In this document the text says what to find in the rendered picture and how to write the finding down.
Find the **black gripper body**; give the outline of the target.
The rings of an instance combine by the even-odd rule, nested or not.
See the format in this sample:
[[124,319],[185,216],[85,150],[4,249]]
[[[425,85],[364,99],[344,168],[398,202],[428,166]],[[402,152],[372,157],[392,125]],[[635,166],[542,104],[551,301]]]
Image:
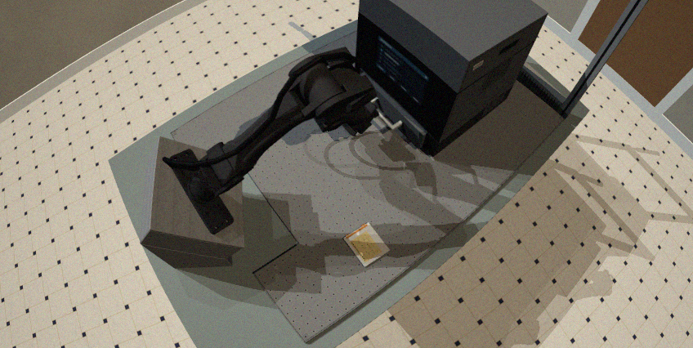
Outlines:
[[377,115],[378,107],[371,101],[359,110],[355,110],[353,119],[344,123],[342,126],[350,133],[351,136],[356,136],[357,132],[362,132],[373,118]]

